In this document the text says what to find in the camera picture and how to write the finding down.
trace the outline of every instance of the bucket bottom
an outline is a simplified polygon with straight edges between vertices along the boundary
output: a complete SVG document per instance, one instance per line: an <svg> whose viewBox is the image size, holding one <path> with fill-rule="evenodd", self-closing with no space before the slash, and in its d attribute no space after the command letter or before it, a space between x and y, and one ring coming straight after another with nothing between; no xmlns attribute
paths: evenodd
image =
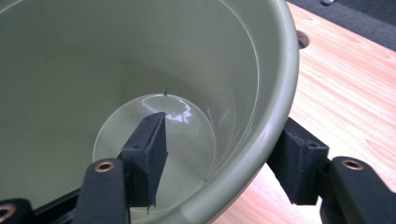
<svg viewBox="0 0 396 224"><path fill-rule="evenodd" d="M97 135L93 160L114 158L139 124L153 113L166 113L168 158L157 193L157 207L133 208L134 223L160 216L184 202L208 179L216 156L216 138L209 119L192 102L175 95L151 94L117 109Z"/></svg>

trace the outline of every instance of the wooden surface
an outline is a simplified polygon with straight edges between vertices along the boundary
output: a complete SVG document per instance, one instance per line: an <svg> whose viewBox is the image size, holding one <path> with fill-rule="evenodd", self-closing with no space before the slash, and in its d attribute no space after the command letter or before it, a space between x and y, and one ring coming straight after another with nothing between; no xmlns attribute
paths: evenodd
<svg viewBox="0 0 396 224"><path fill-rule="evenodd" d="M330 158L366 161L396 192L396 52L289 6L310 39L290 116L331 148ZM319 204L291 205L264 166L214 223L321 223Z"/></svg>

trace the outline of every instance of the black mat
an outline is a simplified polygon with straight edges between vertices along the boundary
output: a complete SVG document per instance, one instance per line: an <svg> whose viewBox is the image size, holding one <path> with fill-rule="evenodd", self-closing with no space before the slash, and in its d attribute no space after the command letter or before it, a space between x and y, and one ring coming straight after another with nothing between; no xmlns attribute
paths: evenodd
<svg viewBox="0 0 396 224"><path fill-rule="evenodd" d="M388 49L396 50L396 0L288 0Z"/></svg>

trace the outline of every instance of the bucket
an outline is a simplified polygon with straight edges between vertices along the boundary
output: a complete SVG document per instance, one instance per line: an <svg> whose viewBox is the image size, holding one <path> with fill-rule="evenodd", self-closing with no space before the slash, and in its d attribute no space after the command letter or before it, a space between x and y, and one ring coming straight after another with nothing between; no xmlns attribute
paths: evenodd
<svg viewBox="0 0 396 224"><path fill-rule="evenodd" d="M213 220L270 155L298 73L284 1L0 3L0 200L77 189L161 111L157 207L133 223Z"/></svg>

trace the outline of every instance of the plastic bucket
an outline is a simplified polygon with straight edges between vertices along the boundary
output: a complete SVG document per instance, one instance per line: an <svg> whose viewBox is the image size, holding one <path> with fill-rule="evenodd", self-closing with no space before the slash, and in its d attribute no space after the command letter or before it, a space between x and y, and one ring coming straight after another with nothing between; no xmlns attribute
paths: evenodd
<svg viewBox="0 0 396 224"><path fill-rule="evenodd" d="M169 157L135 223L212 220L271 153L298 73L284 1L0 3L0 200L78 188L159 111Z"/></svg>

